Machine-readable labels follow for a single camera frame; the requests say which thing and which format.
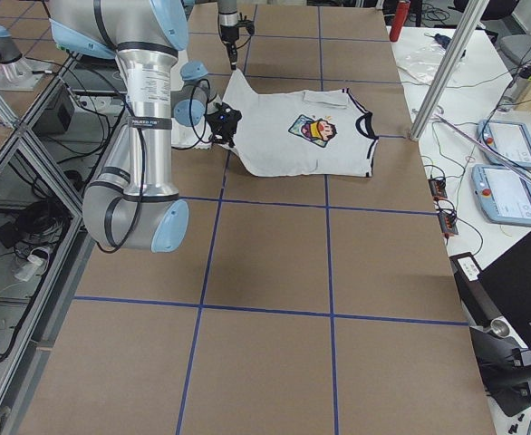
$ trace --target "white table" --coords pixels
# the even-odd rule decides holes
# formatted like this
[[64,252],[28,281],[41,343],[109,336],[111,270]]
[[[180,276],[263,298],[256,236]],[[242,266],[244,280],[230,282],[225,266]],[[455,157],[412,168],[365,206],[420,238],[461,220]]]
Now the white table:
[[[399,41],[392,44],[394,57],[399,63],[406,56],[433,44],[433,39],[425,34],[440,33],[452,36],[453,32],[454,30],[447,29],[404,27]],[[420,108],[428,86],[411,84],[410,82],[416,83],[418,81],[402,69],[399,69],[399,75],[403,82],[410,116],[414,119],[413,110]],[[453,87],[477,84],[494,78],[496,79],[475,87],[453,89]],[[476,31],[467,46],[466,56],[453,74],[448,89],[439,101],[439,106],[444,111],[443,116],[456,125],[469,122],[461,125],[460,128],[471,137],[476,137],[477,126],[475,124],[488,117],[510,80],[511,77],[507,68],[501,62],[485,33]],[[531,135],[531,112],[497,112],[493,119],[523,122]],[[459,179],[447,179],[446,189],[449,199],[457,206],[459,218],[476,227],[483,237],[484,245],[476,259],[485,268],[527,234],[531,228],[498,225],[486,219],[478,205],[472,187],[471,168],[474,164],[487,164],[488,161],[481,151],[473,150],[473,146],[469,142],[460,138],[456,132],[442,123],[437,123],[434,127],[430,123],[420,138],[420,151],[425,156],[424,163],[426,165],[432,163],[440,167],[447,176],[461,175],[462,172],[459,165],[441,156],[433,129],[436,131],[442,152],[462,165],[467,164],[467,172],[460,188]],[[426,168],[426,172],[429,175],[431,168]],[[438,175],[440,172],[434,169],[433,176]],[[458,230],[459,235],[449,239],[447,245],[449,255],[468,251],[476,252],[480,243],[477,233],[462,222],[458,222]],[[489,407],[493,414],[497,433],[507,433],[509,427],[514,423],[519,423],[518,433],[526,433],[531,418],[531,409],[525,411],[525,418],[519,422],[516,418],[506,417],[492,399],[489,399]]]

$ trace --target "brown table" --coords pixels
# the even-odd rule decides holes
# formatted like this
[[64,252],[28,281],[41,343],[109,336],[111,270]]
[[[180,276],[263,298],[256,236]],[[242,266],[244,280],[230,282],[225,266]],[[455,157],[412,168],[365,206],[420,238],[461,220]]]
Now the brown table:
[[[374,176],[174,153],[183,246],[92,253],[19,433],[493,433],[381,14],[241,10],[258,92],[350,87],[374,112]],[[216,21],[195,7],[188,54],[223,90]]]

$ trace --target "black chair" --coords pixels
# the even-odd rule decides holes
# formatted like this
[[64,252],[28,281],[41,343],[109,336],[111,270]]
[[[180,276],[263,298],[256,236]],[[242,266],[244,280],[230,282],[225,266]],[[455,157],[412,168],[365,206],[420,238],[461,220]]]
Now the black chair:
[[[465,9],[467,8],[468,0],[454,0],[453,6],[449,6],[449,9],[452,9],[454,11],[459,12],[465,12]],[[488,21],[488,20],[501,20],[503,18],[507,18],[510,16],[515,8],[517,7],[517,3],[519,3],[519,0],[490,0],[489,4],[485,8],[485,12],[483,13],[483,16],[481,16],[481,21]],[[446,28],[446,29],[453,29],[456,28],[456,25],[435,25],[437,28]],[[491,39],[491,43],[495,44],[497,42],[497,38],[499,37],[499,34],[497,32],[492,32],[490,30],[485,30],[485,33],[489,36]]]

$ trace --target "computer monitor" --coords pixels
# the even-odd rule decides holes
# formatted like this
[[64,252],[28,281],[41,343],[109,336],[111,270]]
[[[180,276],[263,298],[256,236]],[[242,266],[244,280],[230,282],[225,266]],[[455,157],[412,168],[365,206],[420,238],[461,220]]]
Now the computer monitor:
[[478,278],[531,350],[531,232],[486,267]]

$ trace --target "printed logo on shirt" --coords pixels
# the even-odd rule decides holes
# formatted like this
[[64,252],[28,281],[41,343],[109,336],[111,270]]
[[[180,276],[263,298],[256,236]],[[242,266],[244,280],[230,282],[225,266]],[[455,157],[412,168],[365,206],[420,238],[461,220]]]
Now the printed logo on shirt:
[[334,124],[323,118],[315,121],[314,118],[309,118],[305,115],[300,115],[288,131],[321,148],[325,148],[330,139],[336,136],[336,126]]

